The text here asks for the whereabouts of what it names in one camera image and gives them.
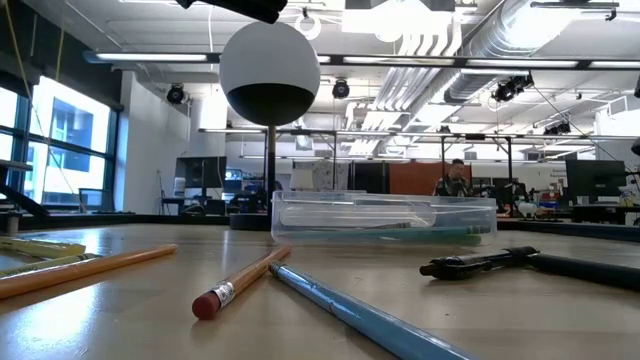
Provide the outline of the clear plastic supply box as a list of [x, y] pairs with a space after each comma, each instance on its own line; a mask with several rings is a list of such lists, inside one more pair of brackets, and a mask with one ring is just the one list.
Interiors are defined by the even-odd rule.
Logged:
[[[477, 246], [497, 233], [490, 198], [277, 191], [272, 204], [271, 235], [283, 244]], [[410, 227], [349, 230], [401, 222]]]

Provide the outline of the orange pencil red eraser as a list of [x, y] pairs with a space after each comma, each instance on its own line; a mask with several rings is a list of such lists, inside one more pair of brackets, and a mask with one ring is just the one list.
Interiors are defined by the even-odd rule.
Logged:
[[216, 314], [251, 284], [263, 276], [274, 261], [291, 253], [291, 246], [280, 246], [215, 284], [192, 303], [192, 313], [198, 320], [212, 320]]
[[0, 300], [174, 254], [176, 244], [84, 260], [0, 279]]

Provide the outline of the yellow highlighter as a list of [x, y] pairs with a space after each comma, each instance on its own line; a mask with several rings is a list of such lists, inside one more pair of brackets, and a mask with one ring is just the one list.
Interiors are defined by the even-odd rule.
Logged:
[[0, 249], [21, 252], [34, 257], [61, 258], [82, 255], [85, 253], [86, 247], [75, 243], [0, 237]]

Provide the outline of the blue pencil green ferrule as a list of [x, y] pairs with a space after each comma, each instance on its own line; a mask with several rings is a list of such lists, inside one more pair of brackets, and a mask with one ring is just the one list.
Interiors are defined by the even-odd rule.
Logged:
[[271, 274], [402, 360], [472, 360], [454, 345], [282, 262]]

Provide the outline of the green crayon yellow-green label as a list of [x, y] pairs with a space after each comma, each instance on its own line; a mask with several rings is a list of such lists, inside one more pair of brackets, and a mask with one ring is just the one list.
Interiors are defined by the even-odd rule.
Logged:
[[92, 254], [92, 253], [85, 253], [81, 255], [65, 256], [65, 257], [55, 258], [51, 260], [29, 263], [27, 265], [23, 265], [20, 267], [1, 270], [0, 278], [17, 276], [24, 273], [30, 273], [38, 270], [49, 269], [57, 266], [73, 264], [73, 263], [92, 260], [96, 258], [99, 258], [99, 255]]

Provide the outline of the black pen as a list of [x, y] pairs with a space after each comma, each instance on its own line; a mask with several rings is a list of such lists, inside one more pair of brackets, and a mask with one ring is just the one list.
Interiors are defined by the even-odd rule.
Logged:
[[439, 280], [470, 279], [499, 268], [529, 267], [545, 273], [640, 292], [640, 269], [541, 253], [531, 246], [505, 248], [492, 254], [448, 256], [419, 268], [422, 276]]

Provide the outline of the white globe lamp black stand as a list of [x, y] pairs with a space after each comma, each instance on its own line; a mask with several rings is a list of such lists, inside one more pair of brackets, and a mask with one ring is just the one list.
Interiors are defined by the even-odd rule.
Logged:
[[302, 117], [320, 84], [320, 65], [310, 42], [293, 27], [254, 22], [227, 42], [220, 56], [221, 88], [242, 118], [267, 128], [265, 214], [233, 214], [233, 230], [271, 229], [275, 191], [276, 128]]

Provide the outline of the long ceiling light strip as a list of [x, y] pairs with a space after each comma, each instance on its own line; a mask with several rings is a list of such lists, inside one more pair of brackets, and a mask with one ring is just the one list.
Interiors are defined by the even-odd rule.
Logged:
[[548, 71], [640, 71], [636, 59], [551, 59], [551, 58], [475, 58], [448, 56], [318, 55], [321, 65], [454, 68], [523, 69]]
[[195, 63], [217, 64], [220, 53], [159, 53], [159, 52], [94, 52], [85, 51], [84, 59], [89, 63]]

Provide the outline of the black monitor on standing desk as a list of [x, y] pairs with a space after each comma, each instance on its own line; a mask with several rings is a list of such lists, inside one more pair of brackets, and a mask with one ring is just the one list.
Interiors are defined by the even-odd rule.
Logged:
[[200, 197], [208, 197], [209, 189], [224, 187], [226, 164], [225, 156], [179, 157], [175, 176], [185, 179], [186, 189], [198, 189]]

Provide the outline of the white printed board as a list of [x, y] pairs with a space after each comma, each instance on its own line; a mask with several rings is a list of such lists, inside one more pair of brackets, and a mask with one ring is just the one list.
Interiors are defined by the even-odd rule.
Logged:
[[332, 161], [294, 162], [289, 187], [296, 191], [346, 191], [349, 165]]

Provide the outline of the black standing desk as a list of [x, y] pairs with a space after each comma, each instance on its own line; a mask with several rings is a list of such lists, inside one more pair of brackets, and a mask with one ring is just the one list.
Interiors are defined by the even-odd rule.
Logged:
[[161, 213], [169, 213], [170, 206], [176, 205], [178, 216], [225, 216], [226, 203], [218, 199], [166, 197], [161, 199]]

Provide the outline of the black equipment top right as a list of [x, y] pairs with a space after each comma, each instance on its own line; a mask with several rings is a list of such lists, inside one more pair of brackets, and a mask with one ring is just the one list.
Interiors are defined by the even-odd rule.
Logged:
[[[42, 230], [54, 228], [80, 228], [99, 225], [121, 224], [179, 224], [179, 225], [228, 225], [230, 216], [170, 216], [133, 213], [112, 214], [50, 214], [43, 207], [29, 202], [31, 210], [40, 214], [28, 215], [21, 212], [0, 210], [0, 233], [5, 233], [15, 225], [19, 230]], [[518, 230], [552, 233], [578, 237], [592, 237], [608, 240], [621, 240], [640, 243], [640, 227], [623, 225], [604, 225], [589, 223], [551, 223], [539, 221], [502, 221], [497, 218], [497, 231]]]

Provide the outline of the person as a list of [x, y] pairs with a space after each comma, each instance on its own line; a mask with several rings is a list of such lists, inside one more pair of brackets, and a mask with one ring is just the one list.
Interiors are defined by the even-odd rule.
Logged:
[[454, 159], [448, 173], [440, 178], [434, 188], [434, 196], [470, 197], [471, 183], [463, 176], [464, 162]]

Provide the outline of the black ceiling spotlight cluster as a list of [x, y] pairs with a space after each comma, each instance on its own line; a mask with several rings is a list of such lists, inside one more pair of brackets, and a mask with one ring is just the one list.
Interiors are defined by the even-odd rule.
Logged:
[[509, 102], [533, 85], [534, 79], [531, 74], [512, 76], [499, 82], [491, 97], [498, 103]]

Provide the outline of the large black monitor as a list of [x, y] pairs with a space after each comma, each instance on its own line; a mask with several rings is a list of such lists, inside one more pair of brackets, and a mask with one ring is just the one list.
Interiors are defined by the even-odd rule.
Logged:
[[600, 197], [621, 195], [627, 185], [626, 168], [615, 160], [566, 160], [568, 193], [573, 200], [587, 197], [590, 203]]

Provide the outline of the low black desk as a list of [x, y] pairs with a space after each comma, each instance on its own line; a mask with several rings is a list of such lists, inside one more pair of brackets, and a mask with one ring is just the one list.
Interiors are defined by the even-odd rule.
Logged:
[[571, 219], [573, 222], [577, 223], [590, 222], [625, 225], [628, 214], [640, 216], [640, 206], [591, 204], [571, 207]]

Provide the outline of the black round wall device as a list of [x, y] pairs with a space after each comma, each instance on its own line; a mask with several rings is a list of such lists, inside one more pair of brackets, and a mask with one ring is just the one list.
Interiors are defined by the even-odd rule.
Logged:
[[180, 105], [188, 100], [188, 95], [182, 83], [173, 83], [166, 94], [166, 99], [170, 104]]

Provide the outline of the orange partition wall panel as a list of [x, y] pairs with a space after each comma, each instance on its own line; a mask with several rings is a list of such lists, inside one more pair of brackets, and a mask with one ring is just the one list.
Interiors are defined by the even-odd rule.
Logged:
[[[448, 173], [451, 164], [417, 163], [391, 164], [390, 185], [392, 194], [434, 196], [434, 188], [440, 178]], [[464, 165], [463, 176], [471, 183]]]

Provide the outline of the black overhead pipe frame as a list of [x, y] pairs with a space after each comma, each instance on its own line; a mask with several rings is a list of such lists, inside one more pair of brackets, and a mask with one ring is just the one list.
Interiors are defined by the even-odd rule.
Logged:
[[428, 165], [412, 169], [421, 176], [419, 193], [429, 194], [456, 158], [467, 167], [466, 178], [513, 178], [534, 190], [568, 181], [565, 160], [622, 161], [627, 182], [640, 178], [640, 156], [632, 152], [634, 140], [625, 137], [582, 135], [543, 138], [533, 135], [480, 133], [416, 133], [393, 131], [333, 131], [285, 129], [276, 131], [275, 171], [290, 174], [299, 163], [329, 166], [329, 180], [342, 178], [339, 164], [385, 163]]

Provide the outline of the silver ventilation duct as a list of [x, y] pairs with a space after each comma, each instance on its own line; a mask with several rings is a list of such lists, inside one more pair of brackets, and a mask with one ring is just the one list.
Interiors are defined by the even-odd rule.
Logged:
[[[579, 9], [540, 8], [534, 2], [559, 3], [562, 0], [506, 0], [488, 22], [462, 47], [469, 57], [531, 57], [560, 35], [574, 20]], [[493, 75], [466, 74], [443, 70], [437, 80], [446, 103], [464, 103], [494, 81]]]

